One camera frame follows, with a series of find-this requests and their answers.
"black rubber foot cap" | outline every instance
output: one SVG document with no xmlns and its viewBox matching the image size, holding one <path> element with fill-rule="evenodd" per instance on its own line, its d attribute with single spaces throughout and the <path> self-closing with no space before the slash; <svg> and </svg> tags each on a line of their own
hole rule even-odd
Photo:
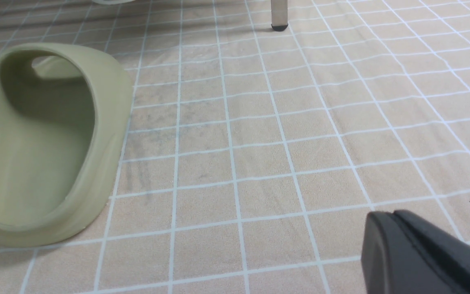
<svg viewBox="0 0 470 294">
<path fill-rule="evenodd" d="M 288 28 L 288 25 L 285 26 L 271 26 L 274 31 L 285 31 Z"/>
</svg>

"tile floor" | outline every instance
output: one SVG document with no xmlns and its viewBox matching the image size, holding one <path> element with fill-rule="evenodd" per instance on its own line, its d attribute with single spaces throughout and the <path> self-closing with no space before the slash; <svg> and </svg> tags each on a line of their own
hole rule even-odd
<svg viewBox="0 0 470 294">
<path fill-rule="evenodd" d="M 470 244 L 470 0 L 0 0 L 0 52 L 112 54 L 135 102 L 110 202 L 0 247 L 0 293 L 363 293 L 371 210 Z"/>
</svg>

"black object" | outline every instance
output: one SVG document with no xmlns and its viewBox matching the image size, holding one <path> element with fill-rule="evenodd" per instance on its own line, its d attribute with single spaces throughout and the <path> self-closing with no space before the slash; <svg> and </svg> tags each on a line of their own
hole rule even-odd
<svg viewBox="0 0 470 294">
<path fill-rule="evenodd" d="M 370 212 L 362 246 L 368 294 L 470 294 L 470 246 L 409 212 Z"/>
<path fill-rule="evenodd" d="M 287 28 L 288 28 L 288 25 L 289 24 L 286 24 L 285 26 L 271 26 L 271 28 L 274 30 L 274 31 L 285 31 Z"/>
</svg>

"floor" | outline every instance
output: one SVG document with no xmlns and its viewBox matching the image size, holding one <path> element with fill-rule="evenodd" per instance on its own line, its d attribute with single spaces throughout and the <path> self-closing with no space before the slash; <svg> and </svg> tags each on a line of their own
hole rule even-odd
<svg viewBox="0 0 470 294">
<path fill-rule="evenodd" d="M 470 0 L 289 4 L 272 32 L 269 0 L 0 0 L 0 52 L 85 45 L 135 82 L 108 205 L 0 247 L 0 293 L 364 293 L 371 210 L 470 244 Z"/>
</svg>

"metal chair leg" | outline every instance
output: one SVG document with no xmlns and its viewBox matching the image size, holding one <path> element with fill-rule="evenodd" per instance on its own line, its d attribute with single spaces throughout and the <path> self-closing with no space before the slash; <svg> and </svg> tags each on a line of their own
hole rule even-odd
<svg viewBox="0 0 470 294">
<path fill-rule="evenodd" d="M 274 31 L 288 27 L 288 0 L 271 0 L 271 27 Z"/>
</svg>

